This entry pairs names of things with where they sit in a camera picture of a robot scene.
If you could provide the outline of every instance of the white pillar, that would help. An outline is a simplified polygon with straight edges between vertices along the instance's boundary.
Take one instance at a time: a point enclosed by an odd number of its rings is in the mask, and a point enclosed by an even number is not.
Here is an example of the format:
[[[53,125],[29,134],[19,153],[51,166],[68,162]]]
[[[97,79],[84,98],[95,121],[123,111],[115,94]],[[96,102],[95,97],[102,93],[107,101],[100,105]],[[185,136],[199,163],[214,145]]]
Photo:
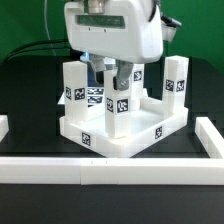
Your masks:
[[[189,59],[180,56],[165,59],[163,105],[164,116],[169,117],[183,109]]]
[[[143,97],[144,64],[134,64],[131,73],[131,111],[139,110]]]
[[[129,89],[115,90],[113,78],[117,70],[104,72],[105,129],[112,138],[121,138],[131,133],[131,81]]]
[[[83,125],[88,117],[87,65],[80,62],[63,64],[65,91],[65,119]]]

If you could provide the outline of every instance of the green background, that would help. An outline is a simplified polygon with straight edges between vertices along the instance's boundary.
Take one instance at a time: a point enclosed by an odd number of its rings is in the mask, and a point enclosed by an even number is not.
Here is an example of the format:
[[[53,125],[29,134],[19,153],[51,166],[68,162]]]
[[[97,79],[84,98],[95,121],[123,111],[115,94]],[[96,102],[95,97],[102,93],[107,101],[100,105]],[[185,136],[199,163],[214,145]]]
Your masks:
[[[64,4],[48,0],[48,27],[51,39],[66,38]],[[164,44],[165,55],[208,60],[224,74],[224,1],[161,0],[164,14],[183,23],[174,41]],[[44,0],[0,0],[0,60],[13,49],[34,41],[47,40]],[[66,55],[68,51],[57,51]],[[48,52],[34,54],[52,55]]]

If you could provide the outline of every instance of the white foam structure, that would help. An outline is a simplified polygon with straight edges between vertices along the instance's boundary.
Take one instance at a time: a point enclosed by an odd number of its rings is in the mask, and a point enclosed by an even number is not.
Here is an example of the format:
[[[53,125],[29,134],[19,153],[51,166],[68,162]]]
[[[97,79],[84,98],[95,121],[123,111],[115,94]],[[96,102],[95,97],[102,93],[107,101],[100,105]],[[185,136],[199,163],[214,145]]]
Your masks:
[[[208,118],[195,132],[212,158],[0,157],[0,183],[224,185],[224,139]]]
[[[144,65],[135,64],[125,91],[114,89],[117,70],[104,72],[105,100],[87,106],[86,64],[64,63],[65,116],[60,118],[61,135],[106,157],[129,158],[187,124],[184,107],[188,58],[167,57],[163,99],[145,97]]]
[[[9,131],[8,118],[6,115],[0,115],[0,142]]]

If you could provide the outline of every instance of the white base platform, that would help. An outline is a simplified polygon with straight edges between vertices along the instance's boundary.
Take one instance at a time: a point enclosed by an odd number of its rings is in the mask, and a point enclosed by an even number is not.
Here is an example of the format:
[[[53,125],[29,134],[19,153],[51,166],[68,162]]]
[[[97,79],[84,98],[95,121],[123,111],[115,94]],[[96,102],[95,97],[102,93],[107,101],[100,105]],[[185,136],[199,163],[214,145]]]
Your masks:
[[[164,118],[162,101],[144,97],[138,111],[131,112],[131,135],[110,138],[105,131],[104,104],[88,108],[88,120],[83,125],[60,118],[61,135],[106,157],[129,158],[187,124],[188,109],[183,108]]]

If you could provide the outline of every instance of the black table surface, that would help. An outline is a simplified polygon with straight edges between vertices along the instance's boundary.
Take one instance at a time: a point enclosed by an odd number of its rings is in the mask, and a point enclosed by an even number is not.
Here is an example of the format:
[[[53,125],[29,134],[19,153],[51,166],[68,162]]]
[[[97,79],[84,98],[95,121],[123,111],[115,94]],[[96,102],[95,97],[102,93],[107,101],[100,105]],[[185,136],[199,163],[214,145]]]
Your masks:
[[[60,136],[57,105],[68,57],[23,56],[0,66],[0,114],[10,131],[0,156],[102,157]],[[144,85],[161,99],[164,59],[145,66]],[[95,86],[89,71],[89,86]],[[224,75],[190,58],[186,127],[134,158],[208,157],[194,133],[209,117],[224,136]],[[224,186],[0,185],[1,223],[224,223]]]

